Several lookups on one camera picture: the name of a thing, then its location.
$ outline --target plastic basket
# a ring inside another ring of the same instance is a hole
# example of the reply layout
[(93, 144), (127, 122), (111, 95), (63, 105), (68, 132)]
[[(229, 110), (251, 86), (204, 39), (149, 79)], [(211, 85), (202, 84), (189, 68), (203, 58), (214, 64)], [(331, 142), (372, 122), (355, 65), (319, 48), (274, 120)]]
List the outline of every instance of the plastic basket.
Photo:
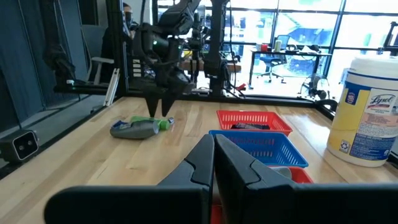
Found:
[(307, 167), (308, 163), (282, 133), (259, 131), (220, 131), (211, 130), (209, 134), (223, 134), (241, 149), (268, 166)]
[[(313, 184), (312, 179), (301, 167), (289, 167), (292, 172), (292, 180), (298, 184)], [(223, 208), (221, 205), (211, 206), (211, 224), (223, 223)]]
[(293, 130), (275, 112), (218, 110), (218, 121), (222, 130), (230, 130), (237, 123), (268, 125), (269, 130), (240, 129), (240, 131), (279, 132), (288, 136)]
[(289, 167), (292, 172), (292, 180), (298, 184), (313, 184), (312, 179), (301, 167)]

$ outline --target window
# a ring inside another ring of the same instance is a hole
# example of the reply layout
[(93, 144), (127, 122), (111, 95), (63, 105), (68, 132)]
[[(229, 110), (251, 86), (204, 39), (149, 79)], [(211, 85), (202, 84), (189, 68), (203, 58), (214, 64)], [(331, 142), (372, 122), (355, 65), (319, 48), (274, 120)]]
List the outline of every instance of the window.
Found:
[[(229, 31), (232, 23), (232, 41), (270, 43), (273, 20), (273, 12), (232, 11), (231, 22), (229, 11), (227, 11), (225, 16), (224, 41), (229, 41)], [(206, 10), (205, 25), (211, 27), (210, 10)]]
[[(172, 6), (172, 0), (158, 0), (158, 6)], [(276, 9), (278, 6), (278, 0), (231, 0), (231, 3), (227, 3), (227, 7), (232, 4), (232, 7), (241, 7), (245, 9)], [(200, 5), (208, 7), (212, 6), (211, 0), (202, 0)]]
[[(351, 62), (358, 55), (377, 55), (375, 50), (335, 50), (331, 58), (328, 79), (330, 85), (337, 85), (340, 82), (344, 68), (349, 68)], [(390, 52), (384, 52), (382, 57), (388, 57)]]
[(398, 17), (345, 15), (336, 42), (337, 47), (381, 47)]
[[(253, 45), (241, 45), (241, 44), (233, 44), (232, 45), (232, 51), (234, 52), (235, 55), (241, 56), (241, 62), (239, 63), (242, 66), (242, 72), (247, 73), (250, 71), (250, 63), (251, 63), (251, 49), (253, 48)], [(203, 47), (203, 53), (207, 54), (208, 51), (210, 50), (210, 45), (205, 44)], [(227, 56), (227, 59), (230, 60), (230, 47), (228, 43), (224, 43), (223, 52), (225, 52), (225, 55)]]
[(339, 11), (340, 0), (280, 0), (279, 9)]
[(396, 13), (396, 0), (347, 0), (347, 12), (391, 12)]
[[(327, 53), (327, 49), (322, 49), (323, 53)], [(260, 56), (257, 56), (254, 60), (253, 73), (265, 73), (266, 65), (264, 62), (259, 60)], [(275, 66), (272, 71), (278, 75), (283, 75), (286, 77), (308, 77), (313, 72), (313, 67), (315, 65), (314, 56), (291, 56), (286, 55), (287, 63), (284, 65)], [(318, 74), (323, 74), (323, 70), (326, 65), (326, 57), (320, 57)]]
[(276, 9), (278, 6), (278, 0), (231, 0), (231, 4), (228, 3), (229, 7), (241, 7), (246, 9)]
[(173, 0), (157, 0), (157, 5), (158, 6), (172, 6), (173, 5)]
[(290, 35), (289, 44), (329, 46), (337, 15), (322, 13), (280, 13), (275, 36)]

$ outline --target blue basket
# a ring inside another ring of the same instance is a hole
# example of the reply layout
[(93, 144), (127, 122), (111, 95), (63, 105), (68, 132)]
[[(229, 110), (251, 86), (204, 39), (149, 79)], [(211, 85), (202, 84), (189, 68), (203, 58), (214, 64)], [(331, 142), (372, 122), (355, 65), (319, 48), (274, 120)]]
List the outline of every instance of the blue basket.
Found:
[(268, 166), (307, 167), (308, 163), (286, 135), (258, 131), (219, 131), (209, 134), (222, 134), (241, 149)]

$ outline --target white container lid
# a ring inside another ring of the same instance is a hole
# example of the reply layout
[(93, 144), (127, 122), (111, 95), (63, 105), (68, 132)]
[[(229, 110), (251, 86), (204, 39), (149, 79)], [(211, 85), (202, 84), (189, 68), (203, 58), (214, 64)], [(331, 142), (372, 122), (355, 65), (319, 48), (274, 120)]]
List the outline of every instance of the white container lid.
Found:
[(359, 55), (351, 62), (349, 71), (360, 75), (398, 79), (398, 57)]

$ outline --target wooden tabletop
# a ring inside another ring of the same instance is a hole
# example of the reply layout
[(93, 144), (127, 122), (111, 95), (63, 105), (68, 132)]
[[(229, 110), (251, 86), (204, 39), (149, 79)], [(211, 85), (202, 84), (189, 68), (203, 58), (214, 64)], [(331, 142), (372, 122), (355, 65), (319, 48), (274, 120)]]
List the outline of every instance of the wooden tabletop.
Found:
[(147, 106), (141, 98), (122, 98), (0, 180), (0, 223), (43, 223), (46, 201), (74, 185), (157, 184), (204, 134), (219, 128), (219, 109), (279, 113), (292, 127), (289, 139), (310, 164), (305, 170), (314, 182), (398, 181), (390, 164), (365, 168), (331, 155), (325, 149), (331, 121), (314, 109), (176, 101), (169, 113), (175, 119), (171, 130), (133, 141), (112, 138), (109, 129), (116, 120), (148, 116)]

